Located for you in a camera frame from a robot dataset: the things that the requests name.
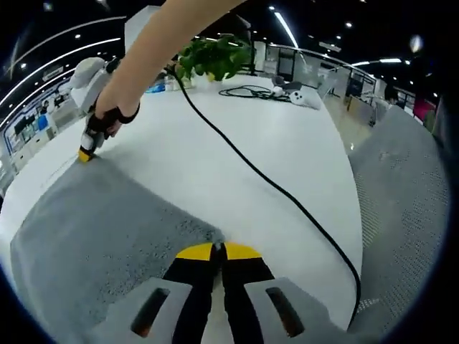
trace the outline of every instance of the desk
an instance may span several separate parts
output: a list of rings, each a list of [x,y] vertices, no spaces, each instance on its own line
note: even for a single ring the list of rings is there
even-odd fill
[[[270,81],[237,76],[223,87],[238,85],[269,87]],[[313,110],[215,92],[189,94],[261,171],[298,198],[360,272],[356,186],[325,106]],[[74,161],[84,124],[81,120],[50,141],[6,193],[0,257],[9,279],[9,242],[38,198]],[[289,277],[328,308],[334,323],[346,328],[355,300],[348,267],[296,206],[194,113],[181,92],[144,95],[138,118],[98,153],[155,194],[221,229],[228,240],[256,248],[275,276]]]

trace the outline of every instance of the mesh chair back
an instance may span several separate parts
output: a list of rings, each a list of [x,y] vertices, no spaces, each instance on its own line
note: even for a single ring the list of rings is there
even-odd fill
[[[381,338],[409,310],[434,267],[452,191],[438,149],[424,127],[394,106],[349,156],[364,245],[352,333]]]

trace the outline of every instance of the green plant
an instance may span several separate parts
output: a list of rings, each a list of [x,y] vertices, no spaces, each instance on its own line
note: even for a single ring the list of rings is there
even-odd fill
[[[250,61],[250,47],[232,34],[225,34],[217,41],[197,39],[179,54],[177,76],[191,79],[208,75],[210,80],[222,81],[234,77],[244,63]]]

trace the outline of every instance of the ceiling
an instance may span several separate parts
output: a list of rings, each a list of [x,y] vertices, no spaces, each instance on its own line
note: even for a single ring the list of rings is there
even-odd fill
[[[8,21],[0,23],[0,64],[3,76],[0,78],[0,98],[3,98],[18,82],[31,71],[54,58],[95,42],[122,37],[123,20],[106,21],[64,34],[33,51],[14,68],[11,61],[22,56],[29,49],[63,30],[96,19],[114,16],[132,16],[147,4],[161,5],[155,0],[29,0],[2,1],[1,13],[9,13]],[[257,30],[257,38],[267,37],[275,44],[292,45],[284,28],[275,18],[269,6],[274,6],[285,18],[298,45],[304,49],[327,52],[319,42],[335,44],[341,48],[339,53],[329,52],[349,63],[373,61],[396,57],[409,60],[410,65],[371,64],[362,66],[363,70],[377,77],[384,75],[396,86],[406,90],[424,93],[428,97],[433,92],[441,92],[441,67],[445,56],[450,56],[446,47],[455,29],[453,1],[444,5],[441,1],[395,1],[395,0],[249,0],[225,19],[212,25],[205,35],[217,36],[218,32],[233,32],[236,22],[231,20],[240,15]],[[422,37],[423,48],[416,53],[410,49],[410,38]],[[74,67],[82,58],[94,56],[97,52],[108,56],[122,54],[123,43],[112,42],[84,49],[64,59],[62,63]],[[22,69],[21,63],[27,66]],[[5,116],[9,103],[18,103],[32,92],[41,82],[42,74],[30,78],[15,92],[8,102],[0,106],[0,117]]]

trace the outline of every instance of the black cable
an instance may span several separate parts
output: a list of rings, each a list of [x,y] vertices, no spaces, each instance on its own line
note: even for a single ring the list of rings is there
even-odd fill
[[[233,93],[234,91],[241,91],[245,90],[248,91],[248,95],[236,94]],[[256,86],[256,85],[245,85],[239,86],[235,88],[230,88],[227,90],[222,90],[219,92],[219,95],[223,95],[225,97],[239,97],[239,98],[259,98],[263,100],[276,100],[278,102],[290,102],[290,98],[287,95],[281,95],[280,97],[276,97],[273,94],[273,91],[267,89],[266,87]]]
[[[249,161],[249,159],[247,159],[244,154],[241,153],[241,151],[239,149],[236,148],[236,146],[231,142],[231,140],[219,129],[217,128],[210,120],[208,120],[204,115],[202,115],[201,111],[198,110],[198,108],[196,107],[196,105],[194,105],[194,103],[191,101],[191,99],[189,98],[188,96],[188,93],[186,93],[186,90],[185,90],[185,87],[184,87],[184,84],[182,83],[182,81],[177,77],[175,71],[173,70],[168,70],[168,72],[173,76],[175,77],[175,79],[177,80],[177,82],[179,83],[179,86],[181,88],[181,91],[183,92],[185,98],[186,98],[186,101],[190,104],[190,106],[193,108],[193,110],[196,112],[196,114],[209,126],[211,127],[213,130],[215,130],[219,135],[220,137],[233,149],[233,151],[254,171],[256,172],[257,175],[259,175],[261,178],[263,178],[268,184],[270,184],[273,188],[275,188],[276,190],[278,190],[279,192],[281,192],[281,194],[283,194],[285,197],[287,197],[288,199],[290,199],[300,210],[301,212],[309,219],[309,221],[311,221],[314,226],[317,227],[317,229],[322,233],[322,235],[330,242],[331,246],[334,247],[334,249],[339,253],[339,255],[341,256],[341,258],[344,260],[344,262],[346,263],[346,265],[349,267],[349,269],[351,270],[352,272],[352,275],[354,276],[354,279],[355,279],[355,282],[356,282],[356,302],[355,302],[355,305],[354,305],[354,310],[352,312],[352,317],[351,317],[351,321],[349,322],[349,325],[352,323],[352,321],[354,320],[355,318],[355,315],[357,313],[357,308],[359,307],[359,303],[360,303],[360,297],[361,297],[361,283],[360,283],[360,277],[359,277],[359,274],[357,273],[357,270],[356,268],[353,266],[353,264],[351,263],[351,260],[346,256],[346,254],[343,252],[343,250],[341,249],[341,247],[335,242],[335,240],[331,237],[330,234],[328,234],[328,232],[321,226],[321,224],[319,224],[317,222],[316,219],[314,219],[314,217],[309,213],[309,211],[306,210],[306,208],[300,203],[300,201],[298,199],[296,199],[295,197],[293,197],[288,191],[286,191],[285,189],[283,189],[281,186],[277,185],[274,181],[272,181],[271,179],[269,179],[267,176],[265,176],[265,174],[260,171],[255,165],[253,165],[253,163],[251,163]]]

